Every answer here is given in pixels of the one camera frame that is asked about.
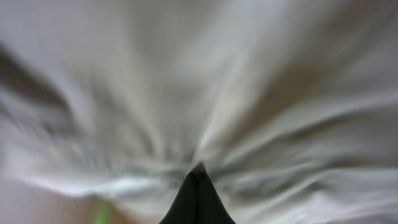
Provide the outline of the beige cargo shorts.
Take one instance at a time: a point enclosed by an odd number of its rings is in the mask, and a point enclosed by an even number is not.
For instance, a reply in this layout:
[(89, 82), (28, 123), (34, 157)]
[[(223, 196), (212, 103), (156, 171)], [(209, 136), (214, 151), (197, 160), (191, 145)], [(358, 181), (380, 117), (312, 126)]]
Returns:
[(397, 221), (396, 1), (1, 1), (1, 171), (157, 223)]

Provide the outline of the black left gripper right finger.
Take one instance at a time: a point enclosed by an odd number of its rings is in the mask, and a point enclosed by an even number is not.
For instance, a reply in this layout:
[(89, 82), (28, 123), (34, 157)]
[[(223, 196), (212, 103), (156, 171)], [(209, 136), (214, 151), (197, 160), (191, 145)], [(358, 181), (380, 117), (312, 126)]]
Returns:
[(197, 165), (197, 223), (235, 224), (221, 202), (203, 164)]

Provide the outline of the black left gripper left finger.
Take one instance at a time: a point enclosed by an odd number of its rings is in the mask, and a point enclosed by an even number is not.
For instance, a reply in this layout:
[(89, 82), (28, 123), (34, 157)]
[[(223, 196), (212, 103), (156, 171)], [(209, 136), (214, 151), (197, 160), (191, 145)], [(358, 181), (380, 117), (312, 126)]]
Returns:
[(197, 223), (196, 171), (197, 167), (188, 173), (170, 209), (160, 224)]

